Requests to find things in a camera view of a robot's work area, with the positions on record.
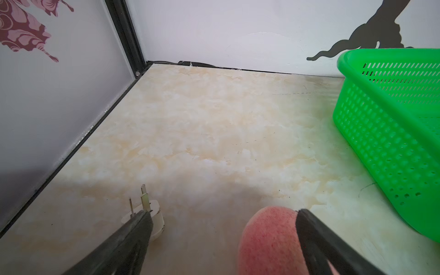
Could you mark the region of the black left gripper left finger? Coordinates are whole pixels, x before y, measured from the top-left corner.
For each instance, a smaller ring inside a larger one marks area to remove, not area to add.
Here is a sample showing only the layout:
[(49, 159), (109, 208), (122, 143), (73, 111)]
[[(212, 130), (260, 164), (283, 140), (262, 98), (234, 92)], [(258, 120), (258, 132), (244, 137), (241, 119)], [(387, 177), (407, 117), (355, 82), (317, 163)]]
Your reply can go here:
[(134, 215), (66, 275), (138, 275), (147, 253), (153, 222), (144, 210)]

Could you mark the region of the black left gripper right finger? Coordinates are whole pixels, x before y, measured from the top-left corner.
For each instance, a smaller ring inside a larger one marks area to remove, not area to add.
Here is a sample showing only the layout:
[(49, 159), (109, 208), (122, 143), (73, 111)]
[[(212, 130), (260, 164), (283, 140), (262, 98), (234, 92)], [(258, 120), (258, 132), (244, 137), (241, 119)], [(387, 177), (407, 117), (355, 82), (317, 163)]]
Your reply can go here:
[(309, 274), (331, 275), (331, 267), (340, 275), (383, 274), (309, 210), (299, 210), (296, 229)]

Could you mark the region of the pink peach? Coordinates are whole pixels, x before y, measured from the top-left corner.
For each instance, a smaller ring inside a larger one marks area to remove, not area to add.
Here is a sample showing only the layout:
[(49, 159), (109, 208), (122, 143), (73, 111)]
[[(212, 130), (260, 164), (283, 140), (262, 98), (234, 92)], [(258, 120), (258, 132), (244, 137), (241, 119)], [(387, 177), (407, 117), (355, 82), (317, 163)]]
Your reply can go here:
[(246, 224), (239, 242), (239, 275), (307, 275), (296, 229), (298, 212), (268, 206)]

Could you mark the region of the green plastic basket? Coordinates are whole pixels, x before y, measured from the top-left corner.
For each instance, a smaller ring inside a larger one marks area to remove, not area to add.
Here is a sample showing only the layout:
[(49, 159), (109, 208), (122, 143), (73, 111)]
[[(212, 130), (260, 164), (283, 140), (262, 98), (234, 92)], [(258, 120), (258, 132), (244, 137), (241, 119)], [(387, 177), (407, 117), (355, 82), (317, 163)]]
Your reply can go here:
[(440, 239), (440, 52), (356, 49), (333, 121), (401, 218)]

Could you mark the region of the white power plug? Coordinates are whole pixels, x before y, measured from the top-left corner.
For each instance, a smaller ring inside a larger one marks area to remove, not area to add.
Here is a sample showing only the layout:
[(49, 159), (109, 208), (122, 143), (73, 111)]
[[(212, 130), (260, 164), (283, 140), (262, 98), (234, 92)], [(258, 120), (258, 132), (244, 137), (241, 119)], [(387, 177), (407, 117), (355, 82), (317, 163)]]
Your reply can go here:
[(151, 200), (149, 194), (147, 192), (145, 184), (141, 186), (141, 196), (140, 196), (141, 204), (134, 207), (132, 203), (132, 199), (129, 199), (130, 212), (127, 213), (122, 219), (121, 223), (127, 223), (135, 214), (144, 211), (149, 212), (152, 218), (153, 228), (150, 236), (149, 243), (152, 243), (165, 230), (165, 220), (163, 218), (163, 214), (160, 209), (159, 202), (157, 200)]

